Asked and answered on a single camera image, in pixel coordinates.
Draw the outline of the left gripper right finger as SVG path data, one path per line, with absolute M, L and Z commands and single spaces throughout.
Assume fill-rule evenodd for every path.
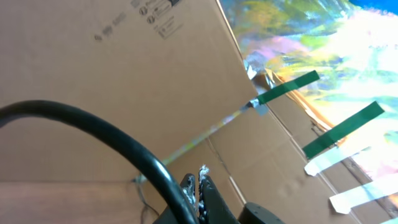
M 198 172 L 199 221 L 201 224 L 239 224 L 228 208 L 215 183 L 208 175 L 210 169 L 202 165 Z

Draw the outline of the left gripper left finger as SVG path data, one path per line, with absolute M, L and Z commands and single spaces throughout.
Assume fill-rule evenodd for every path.
M 165 181 L 164 186 L 157 191 L 167 203 L 167 208 L 153 222 L 153 224 L 173 224 L 197 222 L 197 216 L 193 209 L 192 197 L 195 195 L 195 176 L 186 174 L 180 185 L 175 181 Z

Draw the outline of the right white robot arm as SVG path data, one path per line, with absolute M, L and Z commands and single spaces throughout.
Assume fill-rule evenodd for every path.
M 285 224 L 272 212 L 253 202 L 244 205 L 238 222 L 240 224 Z

